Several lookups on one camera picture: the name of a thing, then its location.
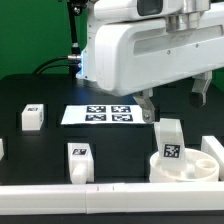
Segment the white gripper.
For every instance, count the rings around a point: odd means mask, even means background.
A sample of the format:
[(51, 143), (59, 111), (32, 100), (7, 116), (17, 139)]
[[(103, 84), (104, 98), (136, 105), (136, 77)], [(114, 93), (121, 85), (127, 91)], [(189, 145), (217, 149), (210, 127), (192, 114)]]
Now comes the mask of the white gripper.
[(101, 89), (115, 96), (134, 93), (146, 123), (158, 121), (151, 97), (160, 85), (193, 77), (190, 104), (206, 104), (211, 71), (224, 67), (224, 3), (184, 3), (178, 12), (144, 20), (95, 19)]

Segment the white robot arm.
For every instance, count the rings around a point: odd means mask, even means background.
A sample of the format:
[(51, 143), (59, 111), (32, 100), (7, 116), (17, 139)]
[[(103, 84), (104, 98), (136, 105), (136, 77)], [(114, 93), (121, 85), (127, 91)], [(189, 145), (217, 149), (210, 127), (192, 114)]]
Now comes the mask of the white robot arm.
[(224, 67), (224, 2), (87, 0), (87, 15), (85, 84), (131, 94), (147, 123), (159, 120), (155, 87), (192, 77), (190, 103), (206, 103), (212, 71)]

